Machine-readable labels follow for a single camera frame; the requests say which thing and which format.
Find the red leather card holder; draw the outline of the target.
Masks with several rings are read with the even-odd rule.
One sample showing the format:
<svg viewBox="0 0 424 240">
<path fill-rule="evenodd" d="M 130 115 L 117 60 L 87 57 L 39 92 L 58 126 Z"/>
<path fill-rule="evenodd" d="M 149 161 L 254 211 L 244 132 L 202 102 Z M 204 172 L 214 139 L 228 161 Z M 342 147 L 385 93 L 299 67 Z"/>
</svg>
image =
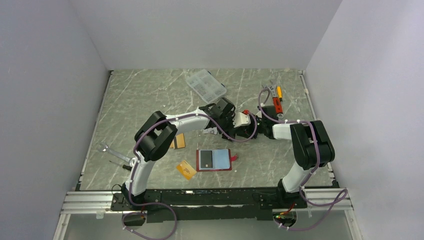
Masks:
<svg viewBox="0 0 424 240">
<path fill-rule="evenodd" d="M 211 150 L 213 167 L 207 169 L 200 169 L 199 158 L 200 151 Z M 216 172 L 216 171 L 231 171 L 232 163 L 238 159 L 238 155 L 232 155 L 231 150 L 225 149 L 198 149 L 196 151 L 196 171 L 197 172 Z"/>
</svg>

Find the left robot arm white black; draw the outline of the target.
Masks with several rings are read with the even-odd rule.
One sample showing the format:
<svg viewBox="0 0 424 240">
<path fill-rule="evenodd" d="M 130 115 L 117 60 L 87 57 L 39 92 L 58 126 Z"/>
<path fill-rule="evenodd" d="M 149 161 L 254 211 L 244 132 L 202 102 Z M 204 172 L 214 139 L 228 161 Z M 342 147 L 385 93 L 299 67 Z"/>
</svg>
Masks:
<svg viewBox="0 0 424 240">
<path fill-rule="evenodd" d="M 165 115 L 155 111 L 134 136 L 135 163 L 121 187 L 124 204 L 131 210 L 143 205 L 153 166 L 168 152 L 177 135 L 211 128 L 217 128 L 223 139 L 234 141 L 236 136 L 248 139 L 255 122 L 249 114 L 237 112 L 225 97 L 187 113 Z"/>
</svg>

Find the single black VIP card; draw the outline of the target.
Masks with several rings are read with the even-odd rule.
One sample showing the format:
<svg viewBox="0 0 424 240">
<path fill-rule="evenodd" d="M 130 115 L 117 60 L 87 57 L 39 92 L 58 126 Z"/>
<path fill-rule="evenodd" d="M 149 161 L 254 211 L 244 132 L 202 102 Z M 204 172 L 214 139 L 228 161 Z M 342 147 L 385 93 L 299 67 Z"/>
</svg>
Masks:
<svg viewBox="0 0 424 240">
<path fill-rule="evenodd" d="M 213 167 L 213 152 L 211 150 L 201 150 L 199 152 L 199 168 L 211 169 Z"/>
</svg>

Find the gold credit card stack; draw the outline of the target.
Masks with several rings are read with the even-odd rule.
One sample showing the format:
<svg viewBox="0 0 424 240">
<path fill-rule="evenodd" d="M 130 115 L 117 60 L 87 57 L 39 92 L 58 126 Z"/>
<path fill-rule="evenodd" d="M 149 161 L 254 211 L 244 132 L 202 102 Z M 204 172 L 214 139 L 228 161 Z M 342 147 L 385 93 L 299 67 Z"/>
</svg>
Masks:
<svg viewBox="0 0 424 240">
<path fill-rule="evenodd" d="M 171 142 L 170 148 L 172 149 L 181 149 L 185 148 L 185 137 L 183 133 L 177 134 Z"/>
</svg>

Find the single gold credit card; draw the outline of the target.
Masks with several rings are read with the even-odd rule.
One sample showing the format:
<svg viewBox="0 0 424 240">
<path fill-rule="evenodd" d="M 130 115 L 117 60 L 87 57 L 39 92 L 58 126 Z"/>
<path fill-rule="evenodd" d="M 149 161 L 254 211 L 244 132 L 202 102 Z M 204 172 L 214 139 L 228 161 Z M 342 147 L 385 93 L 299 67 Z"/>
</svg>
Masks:
<svg viewBox="0 0 424 240">
<path fill-rule="evenodd" d="M 186 179 L 190 180 L 197 173 L 197 171 L 186 161 L 181 161 L 176 169 L 181 173 L 181 175 Z"/>
</svg>

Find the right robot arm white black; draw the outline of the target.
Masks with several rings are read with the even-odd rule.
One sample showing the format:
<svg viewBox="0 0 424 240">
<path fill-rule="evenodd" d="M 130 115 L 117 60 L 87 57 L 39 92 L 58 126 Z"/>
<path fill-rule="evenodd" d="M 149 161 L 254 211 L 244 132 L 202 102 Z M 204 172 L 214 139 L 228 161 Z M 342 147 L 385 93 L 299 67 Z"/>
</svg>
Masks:
<svg viewBox="0 0 424 240">
<path fill-rule="evenodd" d="M 254 116 L 257 133 L 292 144 L 294 163 L 278 183 L 282 190 L 275 194 L 276 203 L 287 208 L 317 169 L 335 159 L 335 149 L 322 121 L 274 119 L 263 108 L 259 110 Z"/>
</svg>

